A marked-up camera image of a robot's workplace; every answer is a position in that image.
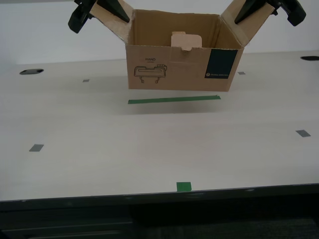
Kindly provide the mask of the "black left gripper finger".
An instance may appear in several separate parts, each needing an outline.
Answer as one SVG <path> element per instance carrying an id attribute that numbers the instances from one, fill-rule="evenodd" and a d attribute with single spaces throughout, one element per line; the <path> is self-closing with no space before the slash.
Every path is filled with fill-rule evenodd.
<path id="1" fill-rule="evenodd" d="M 68 21 L 69 28 L 78 34 L 88 19 L 94 18 L 90 13 L 95 0 L 74 0 L 78 5 Z"/>
<path id="2" fill-rule="evenodd" d="M 130 18 L 118 0 L 97 0 L 97 4 L 124 22 L 130 22 Z"/>

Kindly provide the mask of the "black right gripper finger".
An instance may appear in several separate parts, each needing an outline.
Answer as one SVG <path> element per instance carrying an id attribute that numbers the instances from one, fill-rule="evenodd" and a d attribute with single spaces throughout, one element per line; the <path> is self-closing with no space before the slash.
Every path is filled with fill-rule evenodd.
<path id="1" fill-rule="evenodd" d="M 240 22 L 245 20 L 254 12 L 262 8 L 265 5 L 265 3 L 265 0 L 246 0 L 234 20 L 235 24 L 239 24 Z"/>
<path id="2" fill-rule="evenodd" d="M 292 26 L 297 26 L 304 21 L 306 12 L 298 0 L 266 0 L 266 3 L 273 6 L 275 10 L 272 15 L 278 15 L 278 9 L 281 7 L 288 15 L 287 20 Z"/>

